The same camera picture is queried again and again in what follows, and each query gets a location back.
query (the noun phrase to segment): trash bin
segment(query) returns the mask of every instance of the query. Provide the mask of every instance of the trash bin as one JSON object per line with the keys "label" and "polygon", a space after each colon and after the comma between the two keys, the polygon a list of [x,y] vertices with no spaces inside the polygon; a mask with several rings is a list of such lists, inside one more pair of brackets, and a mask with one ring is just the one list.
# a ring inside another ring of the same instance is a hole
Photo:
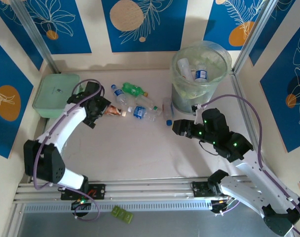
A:
{"label": "trash bin", "polygon": [[[203,63],[207,67],[207,82],[188,81],[181,76],[177,61],[187,58],[189,64]],[[210,41],[199,41],[178,51],[171,63],[172,102],[183,113],[193,114],[192,105],[210,100],[218,84],[231,71],[231,56],[220,45]]]}

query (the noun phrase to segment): cable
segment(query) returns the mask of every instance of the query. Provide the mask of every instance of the cable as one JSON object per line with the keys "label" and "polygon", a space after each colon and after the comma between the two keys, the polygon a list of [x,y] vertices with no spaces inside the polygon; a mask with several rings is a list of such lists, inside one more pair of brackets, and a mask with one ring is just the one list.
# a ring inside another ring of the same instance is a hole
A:
{"label": "cable", "polygon": [[[75,85],[75,87],[74,87],[73,90],[72,90],[72,94],[74,93],[75,89],[76,89],[80,84],[82,84],[83,82],[86,82],[86,81],[93,81],[93,82],[97,83],[97,84],[99,85],[99,89],[98,89],[96,92],[94,92],[93,94],[91,94],[91,95],[85,97],[84,99],[82,99],[80,102],[78,102],[78,103],[77,103],[76,105],[74,105],[73,107],[71,107],[71,108],[66,112],[66,114],[63,114],[63,115],[60,117],[60,119],[58,120],[58,122],[56,122],[56,124],[55,124],[55,125],[52,127],[52,129],[49,131],[48,135],[44,138],[43,142],[41,143],[41,145],[40,145],[40,147],[39,147],[39,149],[38,149],[38,151],[37,151],[36,158],[35,158],[35,162],[34,162],[34,170],[33,170],[34,187],[35,187],[36,190],[40,190],[40,189],[42,189],[43,187],[45,187],[45,186],[47,186],[47,185],[49,184],[49,182],[46,183],[46,184],[44,184],[44,185],[42,185],[42,186],[38,186],[38,184],[37,184],[37,166],[38,166],[38,162],[39,162],[39,157],[40,157],[40,153],[41,153],[41,151],[42,151],[42,148],[43,148],[43,146],[46,144],[48,138],[50,138],[50,136],[52,135],[52,133],[54,132],[54,130],[61,124],[61,122],[63,121],[63,119],[64,119],[65,117],[67,117],[67,116],[68,116],[75,108],[77,108],[77,107],[78,107],[80,104],[82,104],[84,101],[87,101],[88,99],[90,99],[90,98],[94,97],[95,95],[97,95],[97,94],[101,91],[101,89],[102,89],[102,85],[100,84],[99,81],[97,81],[97,80],[95,80],[95,79],[86,79],[86,80],[80,81],[78,84]],[[82,195],[82,196],[85,196],[85,197],[87,197],[88,199],[90,199],[90,200],[96,205],[97,210],[98,210],[98,214],[96,215],[95,218],[89,219],[89,220],[82,219],[82,218],[77,218],[77,219],[79,219],[79,220],[81,220],[81,221],[94,221],[94,220],[96,220],[97,218],[99,218],[99,216],[100,216],[100,208],[99,208],[99,205],[97,204],[97,202],[96,202],[93,198],[91,198],[89,195],[87,195],[87,194],[85,194],[85,193],[83,193],[83,192],[81,192],[81,191],[79,191],[79,190],[72,189],[72,188],[69,188],[69,187],[64,187],[64,186],[61,186],[61,185],[58,185],[58,186],[59,186],[59,187],[62,187],[62,188],[65,188],[65,189],[68,189],[68,190],[70,190],[70,191],[72,191],[72,192],[76,192],[76,193],[78,193],[78,194],[80,194],[80,195]]]}
{"label": "cable", "polygon": [[[205,104],[202,104],[201,107],[209,105],[209,104],[213,103],[214,101],[219,100],[219,99],[224,98],[224,97],[234,97],[234,98],[237,98],[239,100],[242,100],[243,102],[247,103],[248,106],[250,106],[250,108],[253,110],[255,116],[257,117],[257,120],[258,120],[258,123],[259,123],[259,130],[260,130],[259,146],[258,146],[258,162],[259,162],[260,169],[262,169],[264,174],[279,188],[279,190],[286,196],[286,198],[290,198],[290,195],[283,189],[283,187],[280,186],[280,184],[266,170],[263,169],[262,156],[261,156],[263,127],[262,127],[260,116],[259,116],[258,112],[256,111],[256,109],[254,108],[254,106],[249,101],[247,101],[246,99],[244,99],[241,96],[226,94],[226,95],[218,96],[215,99],[212,99],[209,102],[207,102]],[[300,214],[300,208],[298,207],[298,205],[293,200],[291,201],[291,203],[294,205],[294,207],[297,209],[298,213]]]}
{"label": "cable", "polygon": [[225,213],[227,213],[227,212],[233,210],[234,208],[237,207],[237,205],[239,205],[239,203],[240,203],[240,201],[238,201],[238,202],[236,203],[236,205],[234,205],[234,206],[233,206],[232,208],[230,208],[229,210],[226,210],[226,211],[223,211],[223,212],[221,212],[221,213],[219,213],[219,214],[216,214],[216,216],[218,216],[218,215],[224,215]]}
{"label": "cable", "polygon": [[85,196],[86,198],[90,199],[90,200],[94,203],[94,205],[96,205],[96,207],[97,207],[97,215],[96,215],[94,218],[92,218],[92,219],[82,219],[82,218],[78,218],[78,216],[76,215],[76,210],[77,210],[78,207],[80,207],[81,205],[77,206],[76,209],[75,209],[75,211],[74,211],[74,214],[75,214],[76,219],[78,219],[78,220],[80,220],[80,221],[89,222],[89,221],[95,221],[95,220],[97,220],[97,219],[100,217],[100,206],[99,206],[99,204],[97,204],[97,202],[96,202],[91,196],[89,196],[88,194],[85,194],[85,193],[83,193],[83,192],[81,192],[81,191],[79,191],[79,190],[73,189],[73,188],[67,188],[67,187],[64,187],[64,186],[62,186],[62,185],[58,185],[58,186],[61,187],[61,188],[66,188],[66,189],[68,189],[68,190],[70,190],[70,191],[72,191],[72,192],[78,193],[78,194],[80,194],[81,196]]}
{"label": "cable", "polygon": [[298,235],[300,235],[300,232],[299,232],[295,227],[293,227],[293,230],[294,230]]}
{"label": "cable", "polygon": [[198,142],[200,147],[205,151],[208,152],[209,154],[213,155],[213,156],[218,156],[219,154],[215,154],[215,153],[211,153],[210,151],[206,150],[205,148],[203,148],[203,145],[201,144],[201,141]]}

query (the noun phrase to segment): white robotic arm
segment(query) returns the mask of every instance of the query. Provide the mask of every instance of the white robotic arm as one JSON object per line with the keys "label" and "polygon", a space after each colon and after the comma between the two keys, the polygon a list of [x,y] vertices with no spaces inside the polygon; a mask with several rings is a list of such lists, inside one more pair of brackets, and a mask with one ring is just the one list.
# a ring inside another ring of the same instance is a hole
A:
{"label": "white robotic arm", "polygon": [[94,128],[95,120],[101,117],[111,104],[101,96],[100,86],[98,83],[88,82],[84,92],[69,98],[64,112],[44,134],[35,141],[28,140],[24,144],[24,163],[27,175],[35,175],[36,162],[37,178],[87,193],[87,177],[67,169],[62,160],[61,151],[79,123],[84,122]]}
{"label": "white robotic arm", "polygon": [[243,157],[253,150],[253,146],[241,134],[229,131],[225,117],[218,109],[196,112],[195,122],[186,119],[174,121],[172,129],[177,135],[212,144],[220,156],[242,170],[260,190],[238,183],[226,172],[218,170],[208,179],[208,189],[213,194],[228,195],[244,203],[280,236],[285,236],[294,227],[300,219],[300,197],[288,189],[262,160],[259,161],[255,153]]}

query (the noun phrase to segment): white tabletop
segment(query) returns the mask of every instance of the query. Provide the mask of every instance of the white tabletop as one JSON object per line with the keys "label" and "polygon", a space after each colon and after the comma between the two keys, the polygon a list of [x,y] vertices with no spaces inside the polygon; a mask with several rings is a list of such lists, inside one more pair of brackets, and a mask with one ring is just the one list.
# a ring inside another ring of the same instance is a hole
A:
{"label": "white tabletop", "polygon": [[[121,86],[126,81],[141,86],[157,105],[171,96],[168,70],[75,73],[81,79],[99,80],[106,90],[105,97],[115,106],[119,105],[111,85]],[[213,97],[222,94],[234,94],[230,76],[219,84]],[[230,130],[249,139],[236,99],[220,99],[209,108],[218,108]],[[177,119],[194,120],[194,116],[175,110]],[[204,148],[214,152],[209,144],[204,144]],[[198,140],[177,136],[171,126],[166,126],[162,115],[155,122],[136,119],[130,113],[126,117],[104,115],[94,129],[81,123],[69,137],[63,159],[68,169],[88,176],[90,181],[209,176],[218,169],[242,174],[226,159],[203,151]]]}

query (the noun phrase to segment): trash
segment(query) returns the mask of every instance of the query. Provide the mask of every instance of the trash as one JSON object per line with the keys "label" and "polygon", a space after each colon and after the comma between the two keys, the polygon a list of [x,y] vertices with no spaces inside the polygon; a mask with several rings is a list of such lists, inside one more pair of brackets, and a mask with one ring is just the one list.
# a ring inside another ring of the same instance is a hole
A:
{"label": "trash", "polygon": [[187,58],[181,58],[180,60],[178,60],[178,66],[182,77],[184,77],[188,81],[194,80]]}
{"label": "trash", "polygon": [[128,108],[128,112],[133,113],[133,116],[138,119],[143,119],[147,121],[155,121],[156,117],[158,116],[156,112],[147,110],[145,107],[142,106],[136,106],[136,107],[130,106]]}
{"label": "trash", "polygon": [[127,96],[121,89],[118,89],[116,85],[112,85],[111,88],[116,97],[116,101],[120,103],[122,109],[125,109],[128,103]]}
{"label": "trash", "polygon": [[136,86],[136,85],[132,85],[128,82],[125,82],[123,84],[123,87],[122,87],[122,90],[126,93],[129,93],[131,95],[134,95],[134,96],[138,96],[139,94],[142,94],[144,96],[148,96],[148,93],[147,92],[144,92],[141,87],[139,86]]}
{"label": "trash", "polygon": [[160,116],[160,114],[162,113],[162,110],[158,106],[156,106],[151,99],[149,99],[148,97],[146,97],[142,94],[139,94],[136,97],[136,104],[143,106],[148,110],[153,110],[153,111],[157,112],[158,116]]}
{"label": "trash", "polygon": [[165,97],[163,99],[163,117],[166,121],[167,126],[171,126],[173,123],[173,105],[172,105],[172,100],[169,97]]}
{"label": "trash", "polygon": [[106,111],[104,112],[105,115],[113,115],[113,116],[126,116],[126,111],[116,108],[113,105],[108,106]]}
{"label": "trash", "polygon": [[207,82],[207,67],[203,63],[196,66],[195,82]]}

